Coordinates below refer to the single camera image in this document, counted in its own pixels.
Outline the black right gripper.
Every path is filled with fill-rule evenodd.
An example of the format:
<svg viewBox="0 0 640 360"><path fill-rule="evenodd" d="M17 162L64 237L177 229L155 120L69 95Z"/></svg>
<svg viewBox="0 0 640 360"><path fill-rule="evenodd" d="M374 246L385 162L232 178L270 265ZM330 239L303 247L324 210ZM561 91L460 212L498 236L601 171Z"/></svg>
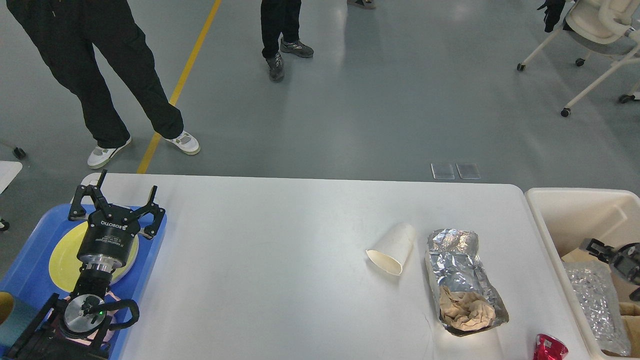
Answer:
<svg viewBox="0 0 640 360"><path fill-rule="evenodd" d="M610 264L612 273L627 283L637 286L629 294L631 301L640 300L640 244L629 243L614 248L596 238L585 239L585 251L599 261Z"/></svg>

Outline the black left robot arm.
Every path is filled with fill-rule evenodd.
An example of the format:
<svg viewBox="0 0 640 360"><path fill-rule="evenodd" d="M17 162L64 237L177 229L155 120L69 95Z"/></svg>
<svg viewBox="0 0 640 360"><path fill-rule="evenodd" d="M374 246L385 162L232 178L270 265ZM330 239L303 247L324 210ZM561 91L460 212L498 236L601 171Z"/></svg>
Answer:
<svg viewBox="0 0 640 360"><path fill-rule="evenodd" d="M49 210L1 280L3 360L117 360L162 244L166 210L96 184Z"/></svg>

